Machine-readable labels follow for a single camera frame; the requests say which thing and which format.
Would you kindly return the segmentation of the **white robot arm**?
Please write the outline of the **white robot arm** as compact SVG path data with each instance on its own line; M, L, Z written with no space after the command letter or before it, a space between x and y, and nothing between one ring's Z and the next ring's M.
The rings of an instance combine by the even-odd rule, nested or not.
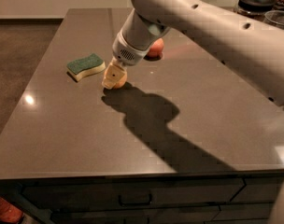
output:
M131 0L103 79L112 89L171 28L284 107L284 30L201 0Z

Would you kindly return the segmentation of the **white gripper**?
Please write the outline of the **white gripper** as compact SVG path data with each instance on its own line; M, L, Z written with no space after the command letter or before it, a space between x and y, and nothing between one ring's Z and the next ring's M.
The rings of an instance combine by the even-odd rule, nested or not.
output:
M114 58L104 73L103 87L108 90L114 89L113 86L127 75L123 65L138 64L147 55L154 42L168 31L168 27L144 19L133 9L113 42Z

